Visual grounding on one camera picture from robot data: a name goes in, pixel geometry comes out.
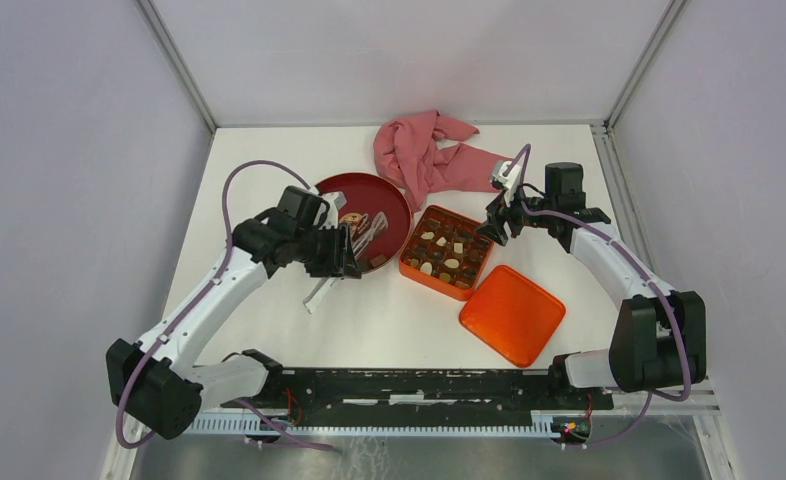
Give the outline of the orange chocolate box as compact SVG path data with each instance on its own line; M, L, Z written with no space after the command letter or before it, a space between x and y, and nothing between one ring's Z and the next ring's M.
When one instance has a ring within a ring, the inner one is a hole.
M478 227L457 212L427 206L400 253L399 273L452 299L469 300L494 246Z

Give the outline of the round dark red plate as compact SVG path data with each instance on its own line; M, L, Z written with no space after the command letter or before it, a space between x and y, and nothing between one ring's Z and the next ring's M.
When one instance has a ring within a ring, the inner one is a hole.
M342 193L338 222L350 229L358 266L364 274L380 269L402 250L412 227L410 207L390 181L368 173L342 173L316 184L321 194Z

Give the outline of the orange box lid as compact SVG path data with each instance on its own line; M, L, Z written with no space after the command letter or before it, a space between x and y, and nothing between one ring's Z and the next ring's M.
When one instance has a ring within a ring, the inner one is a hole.
M511 267L499 265L465 303L458 320L510 364L528 368L565 315L558 298Z

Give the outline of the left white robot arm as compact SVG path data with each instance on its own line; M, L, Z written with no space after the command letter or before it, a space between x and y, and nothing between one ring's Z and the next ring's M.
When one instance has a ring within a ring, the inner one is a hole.
M275 207L230 227L227 245L197 288L136 341L118 339L106 354L120 445L157 435L171 440L198 414L235 399L275 405L282 379L261 357L241 353L199 365L204 347L233 312L276 271L300 263L312 278L358 279L350 229L339 222L342 192L288 186Z

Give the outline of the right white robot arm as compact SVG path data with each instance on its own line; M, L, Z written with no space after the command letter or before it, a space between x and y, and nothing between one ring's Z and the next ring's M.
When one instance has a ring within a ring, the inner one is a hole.
M571 408L592 388L647 391L683 402L706 377L706 308L694 291L661 280L621 240L608 215L586 204L581 165L551 163L545 190L525 193L524 168L500 161L490 174L499 192L479 234L499 245L526 227L541 228L586 267L617 309L608 348L558 356L546 382L549 400Z

